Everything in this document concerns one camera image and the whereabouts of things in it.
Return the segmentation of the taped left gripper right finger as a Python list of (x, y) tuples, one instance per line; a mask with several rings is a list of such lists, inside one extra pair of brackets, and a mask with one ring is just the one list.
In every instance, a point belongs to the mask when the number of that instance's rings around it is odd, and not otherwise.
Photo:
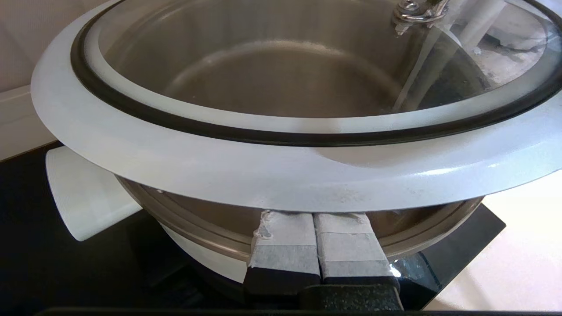
[(385, 284), (400, 289), (367, 214), (319, 213), (314, 226), (324, 284)]

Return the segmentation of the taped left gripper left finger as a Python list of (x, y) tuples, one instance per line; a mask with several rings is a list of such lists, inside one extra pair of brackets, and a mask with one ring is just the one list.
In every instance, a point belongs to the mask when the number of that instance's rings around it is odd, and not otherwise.
[(264, 211), (245, 274), (247, 294), (299, 294), (321, 283), (310, 213)]

